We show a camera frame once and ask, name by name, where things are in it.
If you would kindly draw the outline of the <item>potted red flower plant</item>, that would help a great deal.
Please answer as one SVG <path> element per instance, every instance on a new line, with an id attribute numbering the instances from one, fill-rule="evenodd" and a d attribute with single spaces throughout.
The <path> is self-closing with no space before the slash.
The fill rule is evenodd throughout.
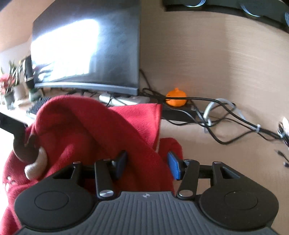
<path id="1" fill-rule="evenodd" d="M 1 96 L 7 109 L 13 109 L 14 103 L 26 97 L 26 90 L 21 82 L 23 60 L 18 64 L 9 61 L 9 72 L 4 73 L 1 68 Z"/>

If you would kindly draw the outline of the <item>black wall socket strip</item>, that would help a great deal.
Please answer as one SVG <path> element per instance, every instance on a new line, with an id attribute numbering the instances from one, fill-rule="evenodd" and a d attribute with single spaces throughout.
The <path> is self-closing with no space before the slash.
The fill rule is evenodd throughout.
<path id="1" fill-rule="evenodd" d="M 162 1 L 167 12 L 205 11 L 230 14 L 268 24 L 288 32 L 288 1 Z"/>

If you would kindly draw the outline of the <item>red fleece hooded garment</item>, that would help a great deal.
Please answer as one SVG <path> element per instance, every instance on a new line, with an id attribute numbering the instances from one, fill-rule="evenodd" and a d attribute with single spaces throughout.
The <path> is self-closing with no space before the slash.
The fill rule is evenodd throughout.
<path id="1" fill-rule="evenodd" d="M 73 95 L 52 98 L 26 130 L 48 158 L 42 178 L 72 164 L 93 165 L 114 159 L 122 150 L 128 163 L 116 188 L 120 191 L 173 191 L 167 153 L 182 157 L 173 138 L 160 138 L 160 104 L 105 107 L 100 102 Z"/>

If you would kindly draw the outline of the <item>black keyboard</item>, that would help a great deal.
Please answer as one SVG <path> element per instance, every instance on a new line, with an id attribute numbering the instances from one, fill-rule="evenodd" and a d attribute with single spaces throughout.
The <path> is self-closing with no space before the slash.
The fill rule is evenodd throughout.
<path id="1" fill-rule="evenodd" d="M 28 117 L 35 119 L 38 111 L 42 108 L 45 103 L 47 103 L 51 97 L 41 97 L 39 100 L 35 101 L 30 108 L 26 111 Z"/>

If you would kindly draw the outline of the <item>dark computer monitor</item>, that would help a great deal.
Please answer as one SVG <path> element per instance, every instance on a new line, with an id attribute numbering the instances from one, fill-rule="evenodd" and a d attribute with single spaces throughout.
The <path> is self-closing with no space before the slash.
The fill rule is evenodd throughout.
<path id="1" fill-rule="evenodd" d="M 140 17 L 139 1 L 54 1 L 32 27 L 35 87 L 137 95 Z"/>

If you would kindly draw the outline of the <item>orange pumpkin figurine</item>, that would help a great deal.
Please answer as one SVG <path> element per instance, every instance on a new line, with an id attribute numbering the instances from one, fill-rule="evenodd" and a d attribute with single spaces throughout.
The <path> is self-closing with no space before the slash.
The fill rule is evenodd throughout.
<path id="1" fill-rule="evenodd" d="M 172 98 L 176 98 L 176 97 L 182 97 L 182 98 L 186 98 L 187 97 L 187 94 L 178 89 L 178 88 L 175 88 L 174 90 L 172 91 L 169 91 L 167 94 L 166 94 L 166 97 L 172 97 Z M 173 107 L 182 107 L 184 106 L 186 103 L 187 103 L 187 100 L 186 99 L 166 99 L 166 103 L 169 105 L 169 106 L 173 106 Z"/>

